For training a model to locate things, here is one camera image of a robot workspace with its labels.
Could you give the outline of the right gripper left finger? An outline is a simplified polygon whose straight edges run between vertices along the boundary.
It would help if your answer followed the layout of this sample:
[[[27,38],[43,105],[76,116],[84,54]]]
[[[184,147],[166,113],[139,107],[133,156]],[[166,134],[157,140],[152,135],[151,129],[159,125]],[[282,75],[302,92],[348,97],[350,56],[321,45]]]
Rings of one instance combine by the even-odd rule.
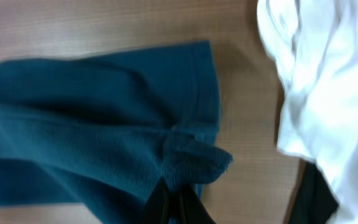
[[[141,218],[141,224],[168,224],[169,222],[170,191],[164,179],[155,186]]]

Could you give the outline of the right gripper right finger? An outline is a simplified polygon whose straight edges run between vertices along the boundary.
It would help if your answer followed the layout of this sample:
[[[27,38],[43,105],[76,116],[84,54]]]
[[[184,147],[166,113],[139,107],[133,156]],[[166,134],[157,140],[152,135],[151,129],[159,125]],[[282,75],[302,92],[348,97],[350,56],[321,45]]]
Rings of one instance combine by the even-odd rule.
[[[216,224],[190,185],[180,190],[178,204],[181,224]]]

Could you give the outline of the dark blue t-shirt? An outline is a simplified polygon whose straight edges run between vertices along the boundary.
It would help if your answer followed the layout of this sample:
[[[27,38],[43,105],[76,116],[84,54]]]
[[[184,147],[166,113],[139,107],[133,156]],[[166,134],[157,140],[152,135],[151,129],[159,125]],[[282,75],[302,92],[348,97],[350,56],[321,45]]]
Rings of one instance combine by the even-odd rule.
[[[0,207],[83,203],[141,223],[160,179],[178,196],[224,173],[219,85],[207,41],[76,60],[0,63]]]

